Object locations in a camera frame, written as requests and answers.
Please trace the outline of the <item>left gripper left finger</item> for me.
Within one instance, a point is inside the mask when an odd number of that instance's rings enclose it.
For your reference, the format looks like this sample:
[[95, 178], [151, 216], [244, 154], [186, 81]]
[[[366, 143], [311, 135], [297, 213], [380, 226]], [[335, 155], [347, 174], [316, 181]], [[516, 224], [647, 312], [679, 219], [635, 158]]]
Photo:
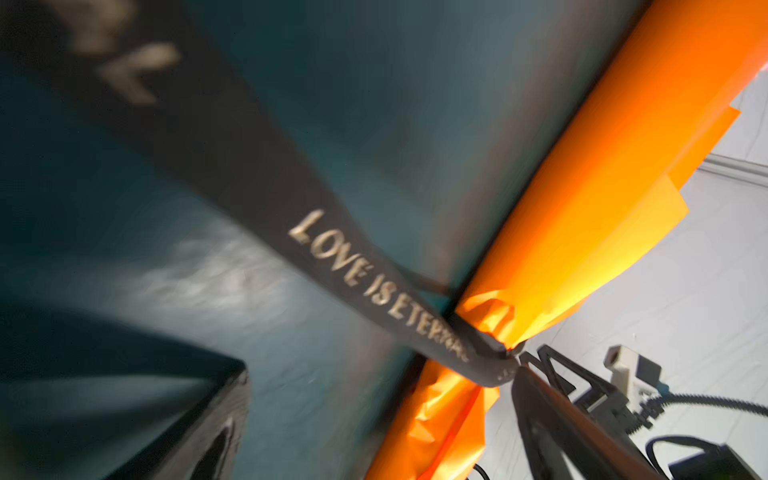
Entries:
[[230, 479], [251, 400], [247, 367], [239, 362], [212, 393], [110, 479]]

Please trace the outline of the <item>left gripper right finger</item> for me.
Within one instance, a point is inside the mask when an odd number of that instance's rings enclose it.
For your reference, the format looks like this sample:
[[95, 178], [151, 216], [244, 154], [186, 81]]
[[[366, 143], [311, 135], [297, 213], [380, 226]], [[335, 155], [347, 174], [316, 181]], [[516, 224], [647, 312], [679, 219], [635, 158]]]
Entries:
[[517, 371], [511, 395], [534, 479], [570, 479], [569, 464], [586, 479], [661, 477], [529, 368]]

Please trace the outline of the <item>orange wrapping paper sheet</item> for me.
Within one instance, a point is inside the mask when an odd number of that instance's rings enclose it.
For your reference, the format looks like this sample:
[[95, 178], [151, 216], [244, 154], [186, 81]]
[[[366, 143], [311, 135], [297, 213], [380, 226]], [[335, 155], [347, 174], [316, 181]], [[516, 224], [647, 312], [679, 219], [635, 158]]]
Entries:
[[763, 1], [654, 1], [540, 165], [455, 307], [514, 348], [687, 215], [681, 190], [767, 61]]

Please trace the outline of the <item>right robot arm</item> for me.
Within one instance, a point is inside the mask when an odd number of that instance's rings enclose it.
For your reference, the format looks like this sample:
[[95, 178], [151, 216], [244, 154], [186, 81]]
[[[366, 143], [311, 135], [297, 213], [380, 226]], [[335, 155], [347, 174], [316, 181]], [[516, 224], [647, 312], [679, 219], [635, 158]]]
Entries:
[[535, 479], [755, 479], [728, 445], [689, 435], [662, 435], [638, 448], [632, 437], [651, 429], [674, 405], [715, 407], [766, 416], [763, 405], [673, 394], [662, 369], [623, 345], [609, 348], [605, 380], [548, 345], [524, 352], [512, 398], [526, 459]]

